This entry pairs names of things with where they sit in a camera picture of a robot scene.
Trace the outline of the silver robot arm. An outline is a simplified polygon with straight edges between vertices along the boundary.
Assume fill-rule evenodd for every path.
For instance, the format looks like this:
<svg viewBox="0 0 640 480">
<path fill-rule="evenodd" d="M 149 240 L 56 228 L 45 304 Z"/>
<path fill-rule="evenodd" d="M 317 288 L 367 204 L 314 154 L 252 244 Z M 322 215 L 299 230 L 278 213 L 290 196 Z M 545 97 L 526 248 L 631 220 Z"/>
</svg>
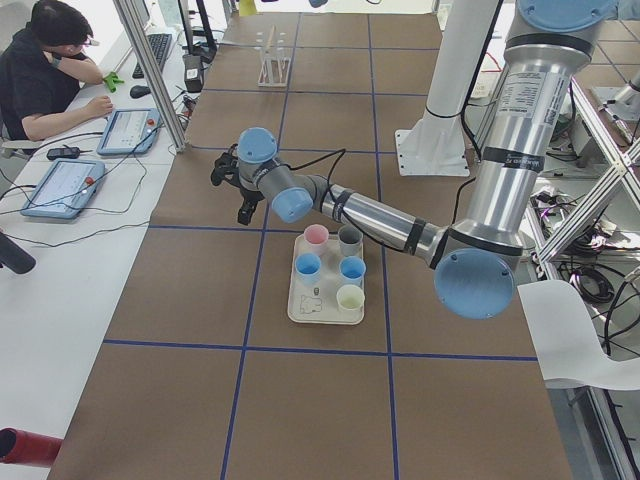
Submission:
<svg viewBox="0 0 640 480">
<path fill-rule="evenodd" d="M 311 211 L 350 225 L 385 247 L 423 259 L 441 303 L 471 319 L 504 311 L 523 253 L 518 229 L 545 165 L 572 77 L 586 66 L 613 1 L 520 1 L 506 41 L 506 77 L 466 210 L 438 227 L 336 185 L 297 175 L 278 157 L 272 133 L 243 131 L 236 148 L 239 187 L 268 200 L 292 223 Z"/>
</svg>

